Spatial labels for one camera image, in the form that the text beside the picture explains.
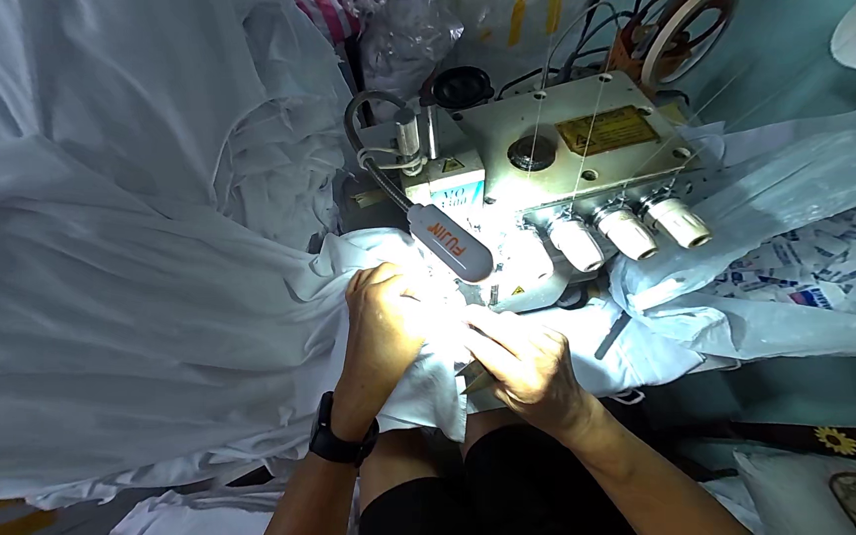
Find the forearm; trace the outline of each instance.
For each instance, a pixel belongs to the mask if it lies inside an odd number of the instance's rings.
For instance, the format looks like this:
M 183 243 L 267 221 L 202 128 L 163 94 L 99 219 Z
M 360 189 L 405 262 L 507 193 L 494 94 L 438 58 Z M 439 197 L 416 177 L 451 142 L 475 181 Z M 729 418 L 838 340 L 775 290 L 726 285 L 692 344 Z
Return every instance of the forearm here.
M 359 395 L 336 387 L 333 395 L 332 432 L 347 442 L 362 442 L 375 418 L 378 396 Z M 359 469 L 329 462 L 314 453 L 306 455 L 286 485 L 266 535 L 319 533 L 343 535 L 352 508 Z
M 358 473 L 352 465 L 306 455 L 286 485 L 266 535 L 344 535 Z
M 567 446 L 640 535 L 749 533 L 689 476 L 605 409 Z

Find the white plastic tube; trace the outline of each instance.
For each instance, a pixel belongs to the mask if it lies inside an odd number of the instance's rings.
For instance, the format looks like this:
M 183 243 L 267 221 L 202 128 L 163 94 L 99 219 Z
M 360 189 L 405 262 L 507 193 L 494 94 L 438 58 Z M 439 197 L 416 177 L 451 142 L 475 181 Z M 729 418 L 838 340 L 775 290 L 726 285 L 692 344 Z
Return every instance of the white plastic tube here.
M 712 231 L 679 199 L 666 199 L 650 206 L 646 217 L 683 248 L 704 246 L 712 239 Z
M 412 205 L 408 223 L 412 236 L 422 240 L 462 281 L 479 283 L 491 276 L 491 251 L 435 205 Z
M 634 260 L 646 260 L 659 252 L 659 246 L 636 214 L 628 208 L 604 216 L 596 227 L 620 252 Z
M 554 222 L 550 227 L 550 240 L 574 268 L 584 273 L 596 271 L 603 265 L 603 250 L 596 244 L 596 240 L 587 230 L 587 225 L 582 221 Z
M 507 237 L 505 246 L 511 259 L 511 270 L 522 272 L 523 276 L 533 280 L 553 275 L 553 260 L 535 229 L 518 229 Z

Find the right hand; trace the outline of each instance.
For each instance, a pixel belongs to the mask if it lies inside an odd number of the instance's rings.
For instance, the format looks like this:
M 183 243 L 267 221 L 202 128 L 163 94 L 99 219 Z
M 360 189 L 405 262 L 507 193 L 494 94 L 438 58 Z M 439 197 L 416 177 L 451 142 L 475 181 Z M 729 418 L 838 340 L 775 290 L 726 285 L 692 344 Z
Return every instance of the right hand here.
M 493 395 L 561 443 L 580 440 L 604 408 L 577 383 L 567 337 L 513 312 L 471 305 L 465 316 L 487 335 L 472 330 L 464 345 L 497 380 Z

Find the metal plate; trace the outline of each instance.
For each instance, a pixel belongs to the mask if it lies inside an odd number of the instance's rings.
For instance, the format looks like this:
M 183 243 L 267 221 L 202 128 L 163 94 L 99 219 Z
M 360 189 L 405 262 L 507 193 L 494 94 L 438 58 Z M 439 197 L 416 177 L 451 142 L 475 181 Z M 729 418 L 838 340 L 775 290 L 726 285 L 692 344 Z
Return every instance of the metal plate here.
M 568 148 L 557 131 L 557 124 L 625 107 L 639 109 L 658 139 L 640 140 L 583 158 Z M 485 195 L 496 200 L 499 209 L 514 212 L 573 199 L 612 197 L 624 188 L 654 181 L 683 168 L 689 155 L 695 152 L 622 72 L 472 107 L 461 115 L 458 127 L 478 147 L 487 171 Z M 541 171 L 514 167 L 508 161 L 507 147 L 535 132 L 556 144 L 555 161 Z M 591 181 L 581 178 L 585 170 L 595 172 L 596 178 Z

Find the hand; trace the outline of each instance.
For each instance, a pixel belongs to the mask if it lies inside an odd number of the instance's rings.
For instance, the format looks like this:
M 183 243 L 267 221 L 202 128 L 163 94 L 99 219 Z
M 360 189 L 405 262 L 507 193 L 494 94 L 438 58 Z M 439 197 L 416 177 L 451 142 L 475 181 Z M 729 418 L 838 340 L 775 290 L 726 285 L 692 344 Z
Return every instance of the hand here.
M 604 409 L 577 383 L 567 337 L 513 312 L 471 305 L 465 313 L 487 335 L 471 331 L 465 346 L 497 380 L 493 395 L 561 443 L 580 440 Z
M 333 432 L 342 440 L 362 440 L 422 348 L 426 318 L 414 286 L 387 262 L 349 281 L 349 339 L 332 414 Z

